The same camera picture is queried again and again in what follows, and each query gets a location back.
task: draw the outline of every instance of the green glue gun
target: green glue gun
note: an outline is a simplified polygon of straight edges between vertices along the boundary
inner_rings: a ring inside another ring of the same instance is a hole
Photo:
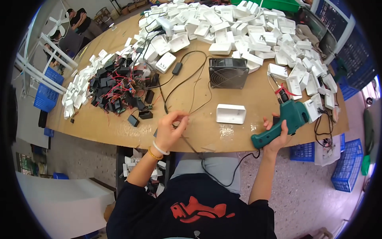
[[[255,148],[260,149],[280,136],[281,123],[283,120],[286,120],[289,135],[294,135],[299,127],[308,122],[309,114],[303,103],[294,102],[292,99],[282,102],[280,98],[279,103],[280,117],[273,117],[272,128],[262,132],[261,134],[251,136],[251,140]]]

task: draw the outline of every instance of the gold bracelet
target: gold bracelet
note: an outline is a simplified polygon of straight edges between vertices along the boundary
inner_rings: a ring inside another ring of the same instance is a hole
[[[151,152],[151,146],[149,146],[149,154],[153,157],[153,158],[155,158],[156,160],[161,160],[162,158],[163,158],[163,155],[159,158],[159,157],[157,157],[157,156],[155,156],[154,154],[152,154],[152,152]]]

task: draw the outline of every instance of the red fish print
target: red fish print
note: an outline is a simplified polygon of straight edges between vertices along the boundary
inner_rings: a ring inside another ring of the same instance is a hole
[[[200,204],[193,196],[190,197],[188,205],[184,203],[175,203],[171,206],[171,211],[174,218],[180,218],[183,223],[193,223],[201,216],[209,218],[221,218],[225,215],[227,205],[222,203],[216,205],[214,208]],[[227,218],[235,216],[234,213],[226,215]]]

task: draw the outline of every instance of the red tape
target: red tape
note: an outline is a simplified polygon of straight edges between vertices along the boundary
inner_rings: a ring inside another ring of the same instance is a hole
[[[283,89],[288,95],[291,95],[291,96],[301,96],[300,94],[293,94],[293,93],[290,93],[289,90],[286,89],[286,88],[284,87],[284,84],[283,84],[283,83],[281,83],[281,88],[279,88],[278,90],[275,91],[275,94],[280,93],[280,91],[281,91],[282,89]]]

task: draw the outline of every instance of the gray pants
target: gray pants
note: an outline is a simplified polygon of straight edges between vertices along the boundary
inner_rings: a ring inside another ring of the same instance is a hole
[[[233,172],[238,165],[236,153],[203,153],[203,157],[205,158],[203,165],[208,173],[224,185],[231,183]],[[171,179],[182,174],[205,173],[201,161],[195,153],[184,153]],[[233,193],[240,193],[240,168],[236,170],[233,183],[226,189]]]
[[[89,38],[91,41],[103,33],[102,29],[95,21],[91,21],[89,27],[82,33],[82,36]]]

